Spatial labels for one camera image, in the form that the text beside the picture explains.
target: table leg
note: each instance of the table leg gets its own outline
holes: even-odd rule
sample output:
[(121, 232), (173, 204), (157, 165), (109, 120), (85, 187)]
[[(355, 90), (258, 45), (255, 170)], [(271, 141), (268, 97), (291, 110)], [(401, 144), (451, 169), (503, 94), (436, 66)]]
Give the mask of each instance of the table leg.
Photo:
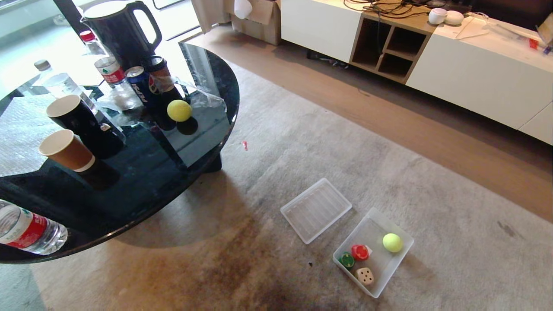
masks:
[(221, 162), (221, 154), (217, 155), (217, 158), (211, 163), (211, 165), (206, 169), (205, 173), (214, 173), (219, 172), (223, 167)]

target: brown paper cup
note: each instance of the brown paper cup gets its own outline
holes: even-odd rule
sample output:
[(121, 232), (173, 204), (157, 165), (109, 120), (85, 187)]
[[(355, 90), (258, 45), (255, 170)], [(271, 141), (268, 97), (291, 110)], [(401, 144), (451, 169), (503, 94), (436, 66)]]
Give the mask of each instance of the brown paper cup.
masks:
[(84, 172), (96, 161), (92, 153), (77, 139), (73, 131), (64, 129), (46, 137), (38, 151), (43, 156), (76, 172)]

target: yellow tennis ball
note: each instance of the yellow tennis ball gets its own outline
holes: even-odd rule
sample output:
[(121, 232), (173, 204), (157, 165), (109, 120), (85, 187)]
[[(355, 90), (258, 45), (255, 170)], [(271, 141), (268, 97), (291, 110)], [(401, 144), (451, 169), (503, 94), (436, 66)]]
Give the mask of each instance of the yellow tennis ball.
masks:
[(167, 106), (167, 115), (176, 122), (184, 122), (192, 116), (192, 107), (184, 100), (174, 100)]
[(392, 253), (397, 253), (403, 248), (403, 241), (397, 234), (386, 234), (382, 239), (382, 244)]

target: cardboard box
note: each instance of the cardboard box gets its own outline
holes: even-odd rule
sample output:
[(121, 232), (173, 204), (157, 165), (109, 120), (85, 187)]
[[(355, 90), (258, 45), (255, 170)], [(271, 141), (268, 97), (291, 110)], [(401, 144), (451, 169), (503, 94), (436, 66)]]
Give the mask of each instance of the cardboard box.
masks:
[(232, 28), (243, 34), (278, 45), (280, 43), (280, 8), (277, 2), (249, 0), (252, 12), (246, 19), (234, 15), (234, 0), (225, 1), (225, 12), (231, 15)]

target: glass coffee table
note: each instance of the glass coffee table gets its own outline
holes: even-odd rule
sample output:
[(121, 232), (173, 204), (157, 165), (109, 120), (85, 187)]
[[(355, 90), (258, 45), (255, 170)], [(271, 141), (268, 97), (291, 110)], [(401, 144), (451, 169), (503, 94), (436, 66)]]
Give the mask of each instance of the glass coffee table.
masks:
[[(34, 172), (1, 177), (0, 198), (64, 224), (69, 238), (60, 250), (47, 256), (0, 244), (0, 263), (48, 261), (98, 245), (154, 215), (201, 174), (221, 169), (220, 151), (238, 113), (238, 82), (217, 55), (198, 46), (179, 45), (182, 61), (186, 61), (197, 89), (202, 90), (191, 92), (192, 106), (205, 101), (205, 94), (214, 94), (225, 104), (194, 108), (195, 129), (177, 125), (167, 131), (142, 119), (121, 127), (125, 147), (88, 175), (48, 159)], [(0, 100), (0, 121), (14, 98), (23, 97), (18, 99), (21, 101), (44, 93), (32, 88), (32, 82)]]

